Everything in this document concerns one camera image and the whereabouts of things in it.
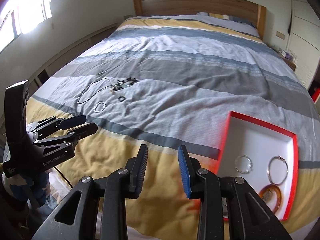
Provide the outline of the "blue gloved left hand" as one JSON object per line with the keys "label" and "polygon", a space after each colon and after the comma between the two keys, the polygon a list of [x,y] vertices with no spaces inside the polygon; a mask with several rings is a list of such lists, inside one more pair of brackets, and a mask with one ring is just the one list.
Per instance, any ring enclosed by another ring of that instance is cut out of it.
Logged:
{"label": "blue gloved left hand", "polygon": [[50,195],[49,173],[32,177],[1,173],[1,239],[30,239],[28,201],[43,206]]}

